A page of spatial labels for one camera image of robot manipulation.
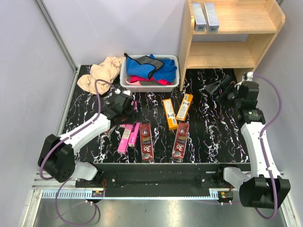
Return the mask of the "silver toothpaste box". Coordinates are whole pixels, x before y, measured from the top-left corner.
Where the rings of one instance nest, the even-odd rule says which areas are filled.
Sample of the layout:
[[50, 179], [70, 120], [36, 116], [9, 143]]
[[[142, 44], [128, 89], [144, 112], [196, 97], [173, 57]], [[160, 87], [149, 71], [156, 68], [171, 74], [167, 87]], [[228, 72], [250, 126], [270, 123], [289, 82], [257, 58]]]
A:
[[202, 10], [200, 2], [192, 3], [194, 18], [195, 18], [195, 31], [205, 31], [206, 28], [206, 19]]
[[213, 2], [205, 2], [204, 8], [207, 17], [207, 31], [209, 33], [217, 33], [219, 30], [219, 20]]

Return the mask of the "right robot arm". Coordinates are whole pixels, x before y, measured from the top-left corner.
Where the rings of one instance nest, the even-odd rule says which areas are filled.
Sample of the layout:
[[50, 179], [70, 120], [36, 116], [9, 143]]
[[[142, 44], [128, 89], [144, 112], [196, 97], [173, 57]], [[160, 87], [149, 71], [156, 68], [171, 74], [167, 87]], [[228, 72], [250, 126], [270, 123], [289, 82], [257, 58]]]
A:
[[276, 211], [291, 185], [289, 180], [281, 177], [271, 155], [266, 135], [269, 125], [263, 112], [257, 108], [259, 84], [252, 79], [253, 72], [249, 72], [239, 83], [226, 76], [205, 87], [216, 102], [234, 109], [250, 159], [250, 175], [238, 167], [222, 165], [215, 175], [215, 182], [219, 187], [230, 184], [238, 190], [243, 207]]

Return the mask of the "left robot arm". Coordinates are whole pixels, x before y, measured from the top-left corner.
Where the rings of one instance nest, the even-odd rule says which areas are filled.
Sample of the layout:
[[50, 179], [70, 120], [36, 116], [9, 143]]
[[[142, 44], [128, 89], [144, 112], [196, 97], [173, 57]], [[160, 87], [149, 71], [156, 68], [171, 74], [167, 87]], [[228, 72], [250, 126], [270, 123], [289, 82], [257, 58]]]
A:
[[135, 104], [131, 94], [129, 90], [117, 91], [114, 102], [100, 106], [98, 112], [80, 126], [60, 136], [47, 136], [38, 160], [40, 178], [55, 179], [59, 183], [81, 179], [91, 187], [98, 187], [102, 183], [102, 175], [97, 167], [89, 162], [76, 161], [74, 156], [98, 135], [116, 125], [135, 121]]

